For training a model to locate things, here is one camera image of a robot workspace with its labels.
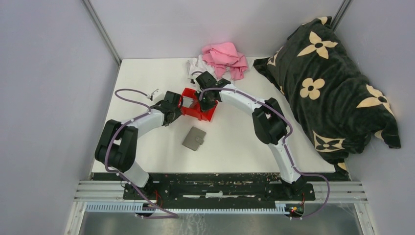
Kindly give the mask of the red plastic bin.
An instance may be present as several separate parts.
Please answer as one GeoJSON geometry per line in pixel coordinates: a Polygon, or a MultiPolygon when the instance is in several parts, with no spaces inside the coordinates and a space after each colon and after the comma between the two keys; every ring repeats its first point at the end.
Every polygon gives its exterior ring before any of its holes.
{"type": "MultiPolygon", "coordinates": [[[[184,90],[181,94],[182,95],[182,100],[183,100],[184,96],[191,97],[191,98],[194,98],[194,99],[197,100],[197,97],[196,97],[195,93],[196,93],[196,91],[194,89],[184,88],[184,90]]],[[[218,102],[216,102],[216,104],[214,105],[214,107],[212,109],[209,109],[208,111],[204,112],[204,111],[201,110],[201,106],[200,106],[199,101],[198,101],[197,108],[195,110],[192,110],[192,109],[183,110],[181,108],[181,112],[182,112],[182,115],[184,115],[184,116],[191,116],[191,117],[194,117],[194,118],[198,119],[199,121],[211,122],[212,118],[213,118],[213,115],[214,115],[214,112],[215,112],[215,109],[217,107],[217,104],[218,104],[218,102]]]]}

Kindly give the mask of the grey card holder wallet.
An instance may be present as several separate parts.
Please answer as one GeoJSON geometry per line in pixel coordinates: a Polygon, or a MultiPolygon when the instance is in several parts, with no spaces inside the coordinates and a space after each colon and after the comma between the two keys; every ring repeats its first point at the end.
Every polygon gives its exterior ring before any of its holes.
{"type": "Polygon", "coordinates": [[[185,136],[182,145],[190,150],[197,151],[204,143],[205,136],[205,131],[193,126],[185,136]]]}

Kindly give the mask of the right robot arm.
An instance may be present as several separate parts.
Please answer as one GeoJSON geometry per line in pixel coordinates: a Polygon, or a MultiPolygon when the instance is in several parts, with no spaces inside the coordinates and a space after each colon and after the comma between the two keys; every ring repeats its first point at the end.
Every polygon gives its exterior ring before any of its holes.
{"type": "Polygon", "coordinates": [[[293,127],[283,115],[278,101],[254,97],[226,79],[216,80],[207,71],[199,72],[195,81],[200,88],[196,96],[203,112],[212,109],[217,102],[223,102],[252,117],[256,137],[269,147],[279,167],[283,195],[289,200],[297,199],[302,194],[306,180],[288,147],[288,137],[293,133],[293,127]]]}

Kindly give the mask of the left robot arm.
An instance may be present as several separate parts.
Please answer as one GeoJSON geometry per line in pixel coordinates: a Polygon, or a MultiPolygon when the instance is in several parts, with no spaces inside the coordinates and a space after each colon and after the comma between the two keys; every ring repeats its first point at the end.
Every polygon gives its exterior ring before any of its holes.
{"type": "Polygon", "coordinates": [[[148,199],[154,193],[154,186],[148,182],[149,173],[136,162],[138,139],[149,131],[168,126],[182,115],[183,98],[180,94],[167,91],[164,98],[152,106],[121,97],[118,93],[130,91],[119,89],[115,95],[123,100],[142,105],[146,111],[137,117],[121,122],[111,119],[104,125],[94,158],[104,164],[108,172],[135,185],[140,198],[148,199]]]}

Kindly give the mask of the stack of cards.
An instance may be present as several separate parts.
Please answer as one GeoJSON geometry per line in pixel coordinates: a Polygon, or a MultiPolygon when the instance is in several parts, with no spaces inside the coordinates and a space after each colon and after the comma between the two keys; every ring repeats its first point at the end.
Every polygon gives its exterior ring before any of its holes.
{"type": "Polygon", "coordinates": [[[183,105],[182,109],[192,109],[195,110],[197,108],[198,101],[194,98],[184,96],[183,97],[183,105]]]}

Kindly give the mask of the white cloth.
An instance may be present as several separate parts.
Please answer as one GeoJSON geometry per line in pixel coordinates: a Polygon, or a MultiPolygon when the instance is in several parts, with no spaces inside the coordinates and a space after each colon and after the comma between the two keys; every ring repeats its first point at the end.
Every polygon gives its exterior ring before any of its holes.
{"type": "Polygon", "coordinates": [[[189,80],[190,86],[194,88],[198,87],[196,78],[206,71],[208,71],[216,80],[220,80],[215,73],[215,67],[203,61],[202,55],[188,59],[186,62],[186,69],[188,74],[187,79],[189,80]]]}

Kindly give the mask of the pink cloth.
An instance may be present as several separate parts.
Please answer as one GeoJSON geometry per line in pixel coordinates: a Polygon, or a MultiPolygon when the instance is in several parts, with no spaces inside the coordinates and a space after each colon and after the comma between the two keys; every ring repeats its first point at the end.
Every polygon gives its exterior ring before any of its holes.
{"type": "Polygon", "coordinates": [[[238,52],[231,42],[203,47],[202,60],[214,68],[218,79],[222,79],[223,75],[229,71],[232,80],[241,80],[248,69],[245,55],[238,52]]]}

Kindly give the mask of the black floral pillow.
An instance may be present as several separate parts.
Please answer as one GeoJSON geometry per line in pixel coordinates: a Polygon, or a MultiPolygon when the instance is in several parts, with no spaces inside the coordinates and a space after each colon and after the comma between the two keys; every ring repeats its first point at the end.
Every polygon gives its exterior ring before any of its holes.
{"type": "Polygon", "coordinates": [[[300,25],[255,70],[285,97],[317,153],[329,164],[360,154],[372,137],[400,149],[387,97],[370,84],[331,28],[330,16],[300,25]]]}

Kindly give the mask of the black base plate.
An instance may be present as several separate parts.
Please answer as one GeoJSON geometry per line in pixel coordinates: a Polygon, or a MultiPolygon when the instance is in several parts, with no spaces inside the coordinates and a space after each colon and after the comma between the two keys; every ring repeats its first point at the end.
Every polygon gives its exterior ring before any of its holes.
{"type": "Polygon", "coordinates": [[[163,209],[273,209],[316,199],[310,183],[289,198],[278,173],[150,173],[140,191],[163,209]]]}

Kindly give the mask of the aluminium rail frame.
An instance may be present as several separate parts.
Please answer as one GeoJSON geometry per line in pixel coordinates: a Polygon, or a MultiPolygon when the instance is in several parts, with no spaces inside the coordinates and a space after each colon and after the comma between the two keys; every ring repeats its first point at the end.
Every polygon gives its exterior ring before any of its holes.
{"type": "Polygon", "coordinates": [[[359,182],[314,182],[314,200],[266,195],[175,195],[151,207],[121,181],[80,181],[66,235],[372,235],[359,182]]]}

